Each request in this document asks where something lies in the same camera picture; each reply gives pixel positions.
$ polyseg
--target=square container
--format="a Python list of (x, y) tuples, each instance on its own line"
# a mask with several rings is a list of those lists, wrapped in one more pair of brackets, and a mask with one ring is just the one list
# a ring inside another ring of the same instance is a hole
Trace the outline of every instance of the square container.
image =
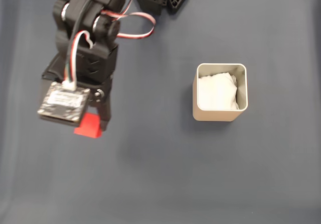
[[(198, 82), (204, 76), (228, 72), (237, 80), (236, 102), (238, 110), (203, 109), (199, 107)], [(202, 63), (198, 66), (193, 82), (193, 116), (198, 121), (233, 121), (248, 106), (246, 67), (239, 63)]]

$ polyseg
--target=cable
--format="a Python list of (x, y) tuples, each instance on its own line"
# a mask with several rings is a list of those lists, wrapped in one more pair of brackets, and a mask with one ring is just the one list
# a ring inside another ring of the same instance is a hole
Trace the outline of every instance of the cable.
[[(143, 12), (134, 12), (134, 13), (130, 13), (128, 15), (125, 15), (125, 13), (128, 11), (128, 9), (130, 7), (132, 1), (133, 0), (129, 0), (127, 6), (124, 8), (124, 10), (122, 10), (121, 13), (115, 13), (115, 12), (107, 11), (107, 10), (104, 10), (101, 13), (115, 18), (114, 20), (119, 20), (121, 18), (125, 18), (128, 16), (144, 17), (153, 23), (153, 28), (149, 32), (147, 32), (145, 34), (138, 34), (138, 35), (118, 33), (117, 37), (127, 38), (127, 39), (141, 39), (141, 38), (149, 37), (154, 31), (154, 28), (156, 25), (156, 20), (150, 14), (143, 13)], [(65, 66), (65, 80), (63, 81), (63, 86), (65, 89), (68, 89), (71, 91), (75, 91), (76, 87), (77, 87), (76, 58), (77, 58), (77, 48), (78, 48), (81, 36), (83, 34), (85, 35), (86, 41), (89, 44), (89, 49), (91, 49), (94, 45), (94, 43), (90, 39), (90, 33), (88, 31), (81, 31), (81, 32), (76, 33), (80, 27), (80, 22), (84, 16), (89, 4), (90, 4), (90, 2), (91, 2), (91, 0), (86, 0), (86, 2), (84, 3), (84, 5), (80, 11), (79, 17), (77, 18), (77, 21), (75, 22), (72, 36), (70, 37), (70, 42), (68, 45), (66, 66)]]
[(129, 0), (129, 2), (128, 2), (127, 6), (125, 7), (125, 9), (124, 9), (124, 10), (122, 10), (122, 12), (120, 13), (121, 15), (126, 14), (126, 12), (128, 11), (128, 9), (129, 9), (129, 7), (130, 7), (130, 5), (131, 5), (132, 1), (133, 1), (133, 0)]
[(77, 48), (79, 45), (79, 41), (82, 35), (85, 35), (86, 37), (86, 41), (89, 44), (89, 49), (91, 49), (94, 46), (94, 43), (92, 42), (92, 40), (90, 39), (90, 33), (88, 31), (81, 31), (78, 32), (73, 43), (72, 43), (72, 47), (71, 47), (71, 55), (70, 55), (70, 63), (71, 63), (71, 71), (72, 71), (72, 81), (69, 81), (68, 79), (66, 79), (67, 77), (67, 66), (65, 67), (65, 81), (63, 81), (63, 86), (65, 89), (71, 90), (71, 91), (75, 91), (76, 87), (77, 87), (77, 75), (76, 75), (76, 58), (77, 58)]
[(103, 14), (106, 14), (110, 17), (114, 17), (116, 19), (120, 19), (120, 18), (125, 18), (125, 17), (129, 17), (129, 16), (140, 16), (140, 17), (144, 17), (148, 20), (150, 20), (153, 23), (153, 27), (152, 29), (144, 34), (126, 34), (126, 33), (118, 33), (117, 37), (119, 38), (127, 38), (127, 39), (142, 39), (142, 38), (146, 38), (149, 37), (154, 29), (155, 29), (155, 25), (156, 25), (156, 20), (154, 17), (152, 17), (150, 14), (144, 13), (144, 12), (133, 12), (133, 13), (129, 13), (128, 15), (121, 15), (115, 12), (111, 12), (111, 11), (102, 11)]
[(90, 3), (91, 3), (92, 0), (86, 0), (84, 5), (82, 6), (80, 12), (79, 12), (79, 16), (75, 22), (75, 25), (73, 27), (73, 30), (72, 30), (72, 34), (71, 34), (71, 37), (70, 37), (70, 41), (69, 41), (69, 44), (68, 44), (68, 49), (67, 49), (67, 57), (66, 57), (66, 66), (68, 66), (68, 71), (67, 71), (67, 74), (68, 74), (68, 78), (69, 78), (69, 82), (71, 81), (71, 67), (70, 67), (70, 55), (71, 55), (71, 50), (72, 50), (72, 46), (73, 46), (73, 40), (75, 39), (78, 31), (79, 31), (79, 28), (80, 28), (80, 24), (81, 24), (81, 21), (83, 19), (83, 17), (85, 16), (86, 14), (86, 11), (87, 11), (87, 8), (89, 7)]
[(152, 17), (150, 14), (147, 14), (147, 13), (143, 13), (143, 12), (134, 12), (134, 13), (130, 13), (128, 15), (125, 15), (126, 12), (128, 11), (131, 3), (132, 3), (133, 0), (129, 0), (127, 6), (124, 8), (124, 10), (121, 12), (121, 13), (115, 13), (115, 12), (112, 12), (112, 11), (108, 11), (108, 10), (103, 10), (101, 11), (102, 14), (106, 14), (110, 17), (113, 17), (115, 18), (114, 21), (117, 21), (121, 18), (125, 18), (125, 17), (128, 17), (128, 16), (140, 16), (140, 17), (144, 17), (148, 20), (150, 20), (152, 23), (153, 23), (153, 28), (145, 33), (145, 34), (125, 34), (125, 33), (118, 33), (117, 37), (119, 38), (127, 38), (127, 39), (142, 39), (142, 38), (146, 38), (146, 37), (149, 37), (154, 29), (155, 29), (155, 25), (156, 25), (156, 20), (154, 17)]

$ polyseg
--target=red white black wire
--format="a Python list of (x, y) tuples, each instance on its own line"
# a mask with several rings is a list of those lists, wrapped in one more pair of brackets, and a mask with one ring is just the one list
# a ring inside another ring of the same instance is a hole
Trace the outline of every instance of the red white black wire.
[[(130, 14), (126, 15), (126, 12), (128, 11), (132, 1), (133, 0), (129, 0), (127, 6), (124, 8), (124, 10), (122, 10), (121, 13), (115, 13), (115, 12), (107, 11), (107, 10), (102, 10), (101, 13), (106, 14), (110, 17), (113, 17), (115, 21), (117, 21), (121, 18), (128, 17), (128, 16), (140, 16), (140, 17), (146, 18), (153, 23), (153, 27), (149, 32), (144, 33), (144, 34), (118, 33), (117, 37), (126, 38), (126, 39), (142, 39), (142, 38), (149, 37), (155, 29), (156, 20), (150, 14), (143, 13), (143, 12), (134, 12), (134, 13), (130, 13)], [(71, 50), (71, 56), (70, 56), (70, 64), (71, 64), (70, 67), (71, 67), (71, 72), (72, 72), (71, 79), (68, 77), (68, 66), (66, 65), (66, 67), (65, 67), (65, 80), (63, 81), (64, 88), (69, 89), (71, 91), (75, 91), (76, 87), (77, 87), (76, 58), (77, 58), (78, 44), (79, 44), (79, 41), (80, 41), (80, 38), (82, 35), (85, 35), (86, 41), (89, 44), (89, 48), (92, 48), (94, 46), (94, 43), (91, 41), (90, 33), (88, 31), (81, 31), (81, 32), (77, 33), (76, 37), (74, 38), (72, 50)]]

